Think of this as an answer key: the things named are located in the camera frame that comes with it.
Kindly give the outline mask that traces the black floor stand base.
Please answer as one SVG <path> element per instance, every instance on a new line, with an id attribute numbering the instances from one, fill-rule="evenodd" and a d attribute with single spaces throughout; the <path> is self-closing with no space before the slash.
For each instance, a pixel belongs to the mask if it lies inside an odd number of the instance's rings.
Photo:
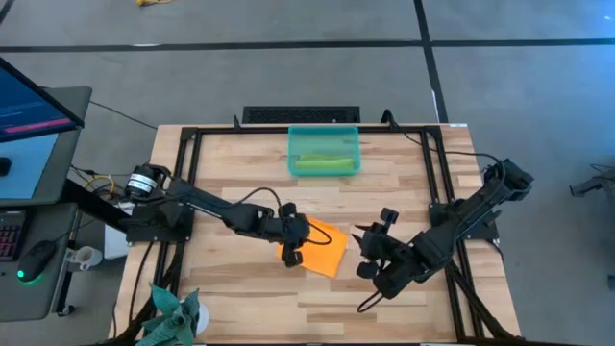
<path id="1" fill-rule="evenodd" d="M 597 171 L 597 175 L 577 185 L 570 185 L 572 196 L 583 197 L 592 190 L 603 190 L 608 199 L 615 200 L 615 165 L 590 163 L 589 166 Z"/>

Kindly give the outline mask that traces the orange microfiber towel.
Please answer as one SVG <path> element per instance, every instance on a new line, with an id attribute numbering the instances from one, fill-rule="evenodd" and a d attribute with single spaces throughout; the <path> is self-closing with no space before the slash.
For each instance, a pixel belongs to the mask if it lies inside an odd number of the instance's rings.
<path id="1" fill-rule="evenodd" d="M 348 235 L 331 224 L 310 216 L 306 218 L 309 224 L 309 235 L 307 241 L 299 249 L 303 255 L 303 262 L 298 266 L 334 278 L 348 246 Z M 277 256 L 281 260 L 282 249 L 280 244 Z"/>

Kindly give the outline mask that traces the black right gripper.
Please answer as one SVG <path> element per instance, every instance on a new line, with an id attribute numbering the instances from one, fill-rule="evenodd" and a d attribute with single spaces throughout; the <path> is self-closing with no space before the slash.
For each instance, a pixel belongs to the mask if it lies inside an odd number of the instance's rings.
<path id="1" fill-rule="evenodd" d="M 410 245 L 382 233 L 381 226 L 355 225 L 363 230 L 363 235 L 352 234 L 364 257 L 357 275 L 370 279 L 384 298 L 393 299 L 423 274 L 423 266 Z"/>

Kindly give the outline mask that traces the white plant pot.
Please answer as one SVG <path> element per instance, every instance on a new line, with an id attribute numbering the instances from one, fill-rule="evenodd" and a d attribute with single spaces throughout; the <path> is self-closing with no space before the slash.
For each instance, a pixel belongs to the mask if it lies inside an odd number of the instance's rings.
<path id="1" fill-rule="evenodd" d="M 188 331 L 191 331 L 192 338 L 196 338 L 206 329 L 209 323 L 209 309 L 201 301 L 198 301 L 199 308 L 197 309 L 195 304 L 186 303 L 184 300 L 181 300 L 180 303 L 184 310 L 184 326 L 179 331 L 179 336 L 188 336 Z M 196 312 L 196 315 L 189 318 L 188 314 L 191 311 Z"/>

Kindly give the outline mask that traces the white box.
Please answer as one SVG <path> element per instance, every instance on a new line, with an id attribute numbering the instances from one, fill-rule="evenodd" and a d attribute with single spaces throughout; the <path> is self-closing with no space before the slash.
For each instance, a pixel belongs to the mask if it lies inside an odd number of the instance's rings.
<path id="1" fill-rule="evenodd" d="M 129 245 L 126 234 L 106 225 L 104 235 L 104 258 L 114 260 L 128 255 Z"/>

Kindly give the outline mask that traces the white plastic cup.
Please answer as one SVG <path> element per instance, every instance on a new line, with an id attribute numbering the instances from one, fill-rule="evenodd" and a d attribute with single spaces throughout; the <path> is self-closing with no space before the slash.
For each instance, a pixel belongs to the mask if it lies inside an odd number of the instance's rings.
<path id="1" fill-rule="evenodd" d="M 69 263 L 78 264 L 81 271 L 87 271 L 101 263 L 103 253 L 93 247 L 84 246 L 79 250 L 67 249 L 64 259 Z"/>

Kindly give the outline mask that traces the black aluminium table frame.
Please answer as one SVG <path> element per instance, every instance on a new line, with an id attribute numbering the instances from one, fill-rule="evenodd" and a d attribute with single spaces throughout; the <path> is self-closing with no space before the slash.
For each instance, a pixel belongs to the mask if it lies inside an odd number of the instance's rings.
<path id="1" fill-rule="evenodd" d="M 383 208 L 399 213 L 391 233 L 411 239 L 430 223 L 428 207 L 466 198 L 481 179 L 466 128 L 362 124 L 361 168 L 354 176 L 295 177 L 287 167 L 282 126 L 165 125 L 151 161 L 178 170 L 197 187 L 231 201 L 275 207 L 293 202 L 348 235 L 375 222 Z M 366 312 L 358 305 L 374 286 L 357 273 L 350 241 L 337 275 L 287 268 L 273 244 L 235 235 L 197 214 L 184 248 L 179 291 L 199 289 L 210 321 L 200 341 L 214 344 L 418 344 L 472 340 L 476 312 L 445 271 L 408 285 Z"/>

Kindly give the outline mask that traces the tilted computer monitor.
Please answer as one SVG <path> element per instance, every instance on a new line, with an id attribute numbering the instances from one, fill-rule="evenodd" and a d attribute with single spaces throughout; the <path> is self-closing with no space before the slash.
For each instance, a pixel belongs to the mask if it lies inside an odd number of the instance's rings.
<path id="1" fill-rule="evenodd" d="M 0 142 L 81 129 L 85 121 L 0 58 Z"/>

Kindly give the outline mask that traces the black computer mouse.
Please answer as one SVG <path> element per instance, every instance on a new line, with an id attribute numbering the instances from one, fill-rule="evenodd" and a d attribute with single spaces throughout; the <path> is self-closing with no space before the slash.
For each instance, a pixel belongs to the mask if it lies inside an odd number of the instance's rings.
<path id="1" fill-rule="evenodd" d="M 22 283 L 29 283 L 38 278 L 49 260 L 55 256 L 56 243 L 42 240 L 35 244 L 18 262 L 17 278 Z"/>

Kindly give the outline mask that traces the backlit keyboard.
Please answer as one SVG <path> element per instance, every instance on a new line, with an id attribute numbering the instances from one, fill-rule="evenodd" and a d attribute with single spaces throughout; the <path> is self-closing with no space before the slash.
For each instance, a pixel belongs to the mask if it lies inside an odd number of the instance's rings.
<path id="1" fill-rule="evenodd" d="M 15 261 L 18 257 L 27 215 L 24 210 L 0 210 L 0 261 Z"/>

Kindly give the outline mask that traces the black desk crossbar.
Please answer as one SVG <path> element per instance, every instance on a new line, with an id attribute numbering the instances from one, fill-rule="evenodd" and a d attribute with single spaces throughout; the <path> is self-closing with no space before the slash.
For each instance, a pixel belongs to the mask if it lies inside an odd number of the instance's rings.
<path id="1" fill-rule="evenodd" d="M 122 221 L 130 218 L 128 213 L 116 208 L 69 179 L 65 180 L 60 201 L 62 203 L 77 204 L 81 211 L 115 228 L 117 231 L 122 233 L 127 231 Z"/>

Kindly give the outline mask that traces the teal plastic basket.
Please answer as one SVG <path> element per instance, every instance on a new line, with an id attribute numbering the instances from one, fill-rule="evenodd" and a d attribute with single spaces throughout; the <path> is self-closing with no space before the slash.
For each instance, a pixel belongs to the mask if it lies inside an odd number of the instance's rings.
<path id="1" fill-rule="evenodd" d="M 359 132 L 355 125 L 292 125 L 288 128 L 287 167 L 293 176 L 354 176 L 361 168 Z M 352 169 L 298 169 L 301 155 L 351 157 Z"/>

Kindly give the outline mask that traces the green microfiber towel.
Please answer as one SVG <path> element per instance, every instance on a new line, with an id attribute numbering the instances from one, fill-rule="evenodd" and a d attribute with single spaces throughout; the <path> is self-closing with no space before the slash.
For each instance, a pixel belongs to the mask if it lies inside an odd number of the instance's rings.
<path id="1" fill-rule="evenodd" d="M 296 161 L 298 169 L 352 169 L 355 160 L 351 157 L 301 155 Z"/>

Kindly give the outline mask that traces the teal artificial plant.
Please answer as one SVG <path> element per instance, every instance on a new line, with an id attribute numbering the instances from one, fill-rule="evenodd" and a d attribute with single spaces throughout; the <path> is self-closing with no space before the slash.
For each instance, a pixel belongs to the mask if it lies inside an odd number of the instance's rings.
<path id="1" fill-rule="evenodd" d="M 136 346 L 193 346 L 200 317 L 199 289 L 180 301 L 161 287 L 151 284 L 150 288 L 155 308 L 161 315 L 142 323 L 148 334 Z"/>

